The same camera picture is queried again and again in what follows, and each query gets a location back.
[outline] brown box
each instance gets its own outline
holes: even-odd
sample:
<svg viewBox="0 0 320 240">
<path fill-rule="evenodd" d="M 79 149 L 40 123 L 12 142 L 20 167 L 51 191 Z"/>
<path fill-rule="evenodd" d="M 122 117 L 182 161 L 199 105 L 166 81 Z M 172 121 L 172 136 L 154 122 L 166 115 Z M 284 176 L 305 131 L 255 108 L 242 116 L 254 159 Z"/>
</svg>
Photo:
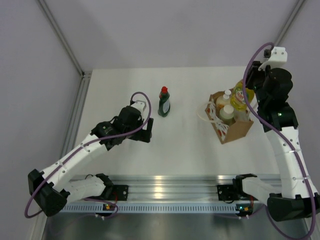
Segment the brown box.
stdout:
<svg viewBox="0 0 320 240">
<path fill-rule="evenodd" d="M 224 91 L 218 91 L 215 94 L 210 95 L 209 102 L 216 103 L 216 100 L 218 97 L 222 96 L 225 92 Z M 210 120 L 213 120 L 210 116 L 210 104 L 208 104 L 207 108 L 205 109 L 205 112 Z M 234 121 L 232 125 L 229 126 L 225 138 L 222 138 L 223 132 L 221 132 L 219 129 L 217 129 L 216 124 L 212 123 L 212 126 L 221 142 L 221 144 L 225 144 L 240 138 L 243 138 L 247 135 L 249 129 L 251 128 L 252 124 L 254 122 L 250 119 L 249 121 Z"/>
</svg>

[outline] yellow liquid bottle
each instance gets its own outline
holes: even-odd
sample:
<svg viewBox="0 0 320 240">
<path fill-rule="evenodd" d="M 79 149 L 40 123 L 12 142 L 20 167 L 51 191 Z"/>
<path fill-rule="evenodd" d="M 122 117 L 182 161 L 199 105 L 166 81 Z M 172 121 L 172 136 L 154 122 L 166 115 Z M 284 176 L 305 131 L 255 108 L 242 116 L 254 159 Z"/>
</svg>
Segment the yellow liquid bottle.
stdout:
<svg viewBox="0 0 320 240">
<path fill-rule="evenodd" d="M 236 109 L 237 111 L 246 111 L 247 109 L 245 97 L 242 92 L 242 86 L 243 86 L 242 80 L 240 80 L 233 88 L 232 95 L 230 98 L 231 106 L 234 107 L 234 109 Z M 249 103 L 251 103 L 252 100 L 254 99 L 255 92 L 248 88 L 246 88 L 245 91 L 246 91 L 246 96 L 248 97 L 248 101 Z"/>
</svg>

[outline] gray wall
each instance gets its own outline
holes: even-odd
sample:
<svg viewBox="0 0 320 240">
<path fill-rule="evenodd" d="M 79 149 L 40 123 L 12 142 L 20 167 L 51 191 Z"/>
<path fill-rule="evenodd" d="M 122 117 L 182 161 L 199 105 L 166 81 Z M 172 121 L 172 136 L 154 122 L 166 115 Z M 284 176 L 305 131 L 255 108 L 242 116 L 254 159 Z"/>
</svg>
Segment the gray wall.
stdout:
<svg viewBox="0 0 320 240">
<path fill-rule="evenodd" d="M 23 240 L 27 175 L 58 159 L 80 77 L 35 0 L 0 1 L 0 23 L 0 239 Z"/>
<path fill-rule="evenodd" d="M 303 156 L 320 191 L 320 1 L 308 0 L 282 46 L 288 52 L 285 68 L 292 73 L 289 102 L 299 122 Z"/>
<path fill-rule="evenodd" d="M 47 0 L 85 70 L 244 66 L 293 0 Z"/>
</svg>

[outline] white bottle cap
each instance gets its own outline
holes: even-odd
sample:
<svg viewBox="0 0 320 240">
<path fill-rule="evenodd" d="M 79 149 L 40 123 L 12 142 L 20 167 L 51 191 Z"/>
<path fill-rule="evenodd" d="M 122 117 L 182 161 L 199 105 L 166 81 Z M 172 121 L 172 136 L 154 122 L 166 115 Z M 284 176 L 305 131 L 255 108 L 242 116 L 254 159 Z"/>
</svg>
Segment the white bottle cap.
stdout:
<svg viewBox="0 0 320 240">
<path fill-rule="evenodd" d="M 224 100 L 228 100 L 230 98 L 230 96 L 229 95 L 227 95 L 227 94 L 223 94 L 223 99 Z"/>
<path fill-rule="evenodd" d="M 234 114 L 234 107 L 231 105 L 225 105 L 223 107 L 223 111 L 225 112 L 226 115 L 230 116 Z"/>
<path fill-rule="evenodd" d="M 231 93 L 232 93 L 232 92 L 231 92 L 229 89 L 224 91 L 224 94 L 226 94 L 226 95 L 228 95 L 228 96 L 230 96 Z"/>
</svg>

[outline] white table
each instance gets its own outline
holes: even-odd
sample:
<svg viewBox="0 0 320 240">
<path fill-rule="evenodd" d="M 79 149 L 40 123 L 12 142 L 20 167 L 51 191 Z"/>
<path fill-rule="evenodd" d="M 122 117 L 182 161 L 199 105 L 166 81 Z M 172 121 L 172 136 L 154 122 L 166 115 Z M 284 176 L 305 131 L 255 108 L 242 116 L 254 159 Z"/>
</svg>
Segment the white table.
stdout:
<svg viewBox="0 0 320 240">
<path fill-rule="evenodd" d="M 247 136 L 221 144 L 212 125 L 196 115 L 210 94 L 232 88 L 245 67 L 97 69 L 92 73 L 76 144 L 97 123 L 109 121 L 146 93 L 154 118 L 150 143 L 125 140 L 79 174 L 207 176 L 279 174 L 274 153 L 256 118 Z M 171 111 L 158 115 L 159 93 L 168 87 Z M 135 99 L 144 100 L 143 96 Z"/>
</svg>

